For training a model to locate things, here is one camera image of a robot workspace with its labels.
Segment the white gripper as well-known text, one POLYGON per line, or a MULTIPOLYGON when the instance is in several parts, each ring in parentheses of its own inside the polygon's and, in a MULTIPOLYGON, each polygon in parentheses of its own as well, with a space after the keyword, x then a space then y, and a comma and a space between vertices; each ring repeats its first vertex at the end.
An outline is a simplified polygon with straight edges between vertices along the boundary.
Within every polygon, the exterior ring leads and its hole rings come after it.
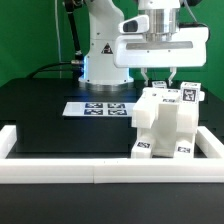
POLYGON ((170 68, 171 86, 177 67, 201 67, 206 62, 207 27, 181 28, 170 41, 147 41, 144 34, 121 35, 116 39, 114 63, 122 68, 141 68, 149 85, 147 68, 170 68))

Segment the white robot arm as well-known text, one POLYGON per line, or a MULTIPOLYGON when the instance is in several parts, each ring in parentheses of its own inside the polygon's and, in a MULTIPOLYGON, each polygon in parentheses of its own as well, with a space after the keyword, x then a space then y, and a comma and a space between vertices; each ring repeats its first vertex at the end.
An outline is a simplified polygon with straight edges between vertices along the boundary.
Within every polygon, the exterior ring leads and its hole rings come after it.
POLYGON ((139 0, 138 15, 126 20, 112 0, 86 0, 90 50, 79 84, 98 91, 119 91, 133 84, 131 68, 201 67, 206 62, 209 28, 181 24, 187 0, 139 0))

